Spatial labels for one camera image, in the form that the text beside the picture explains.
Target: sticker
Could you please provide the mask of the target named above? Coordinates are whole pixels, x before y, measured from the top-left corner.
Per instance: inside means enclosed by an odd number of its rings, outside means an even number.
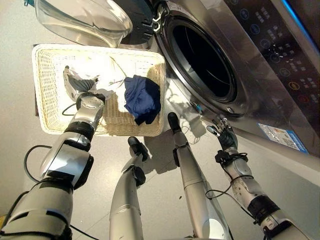
[[[168,8],[171,10],[171,11],[179,11],[181,13],[184,13],[185,15],[189,16],[190,18],[194,18],[189,12],[187,12],[183,7],[175,4],[174,2],[172,1],[166,1],[166,4],[168,6]]]
[[[285,145],[287,147],[296,149],[302,153],[308,153],[307,149],[300,141],[298,136],[291,130],[284,130],[273,126],[264,125],[258,123],[258,126],[262,129],[262,131],[267,135],[267,137],[278,143]]]

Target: navy blue cloth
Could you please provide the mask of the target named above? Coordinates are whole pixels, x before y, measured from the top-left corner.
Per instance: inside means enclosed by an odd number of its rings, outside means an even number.
[[[126,105],[136,124],[151,124],[160,112],[160,87],[147,77],[134,75],[124,79]]]

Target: robotic arm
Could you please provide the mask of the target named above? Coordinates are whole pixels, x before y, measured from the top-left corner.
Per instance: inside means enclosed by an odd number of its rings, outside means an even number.
[[[36,183],[15,205],[0,235],[3,239],[71,239],[73,191],[88,178],[94,158],[88,153],[102,117],[105,98],[90,89],[94,80],[77,80],[66,66],[63,72],[68,95],[77,113],[44,158]]]
[[[226,118],[207,126],[222,147],[215,161],[224,169],[232,185],[233,194],[254,217],[268,240],[308,240],[295,223],[262,190],[252,176],[246,153],[238,153],[237,137]]]

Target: white wicker basket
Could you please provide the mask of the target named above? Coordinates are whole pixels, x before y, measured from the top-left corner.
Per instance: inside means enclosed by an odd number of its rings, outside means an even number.
[[[162,132],[164,121],[165,60],[154,52],[80,46],[65,44],[39,44],[32,51],[33,77],[36,103],[43,131],[61,134],[72,116],[62,115],[62,111],[72,104],[65,98],[66,90],[62,71],[68,61],[84,56],[110,56],[127,77],[139,75],[148,77],[160,86],[161,111],[152,124],[137,125],[134,117],[119,111],[117,95],[106,100],[103,117],[95,132],[102,136],[157,136]]]

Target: floor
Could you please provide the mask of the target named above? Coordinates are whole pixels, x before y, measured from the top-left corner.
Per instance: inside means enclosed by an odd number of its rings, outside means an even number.
[[[21,0],[1,1],[0,22],[1,216],[21,192],[33,186],[23,170],[27,150],[38,144],[52,145],[58,138],[44,133],[35,116],[33,45],[69,42],[42,27],[37,22],[35,10],[24,7]],[[166,107],[167,112],[170,108],[179,112],[177,105]],[[228,181],[214,161],[214,155],[220,149],[217,139],[206,133],[200,122],[191,129],[185,119],[181,122],[207,180],[213,188],[225,189]],[[139,137],[150,153],[150,159],[143,165],[146,183],[138,190],[146,240],[192,235],[180,170],[173,162],[172,135],[167,129],[168,125],[157,137]],[[241,137],[238,139],[240,151],[248,153],[252,172],[265,192],[311,237],[320,239],[319,187],[276,164],[279,154],[263,147],[252,147]],[[45,149],[37,149],[30,155],[29,168],[34,175],[38,174],[45,154]],[[127,137],[97,136],[92,141],[90,154],[95,162],[87,183],[74,192],[71,223],[96,238],[108,239],[113,192],[122,167],[131,157]],[[263,239],[259,227],[253,225],[231,199],[222,196],[219,202],[235,239]],[[73,239],[88,238],[73,231]]]

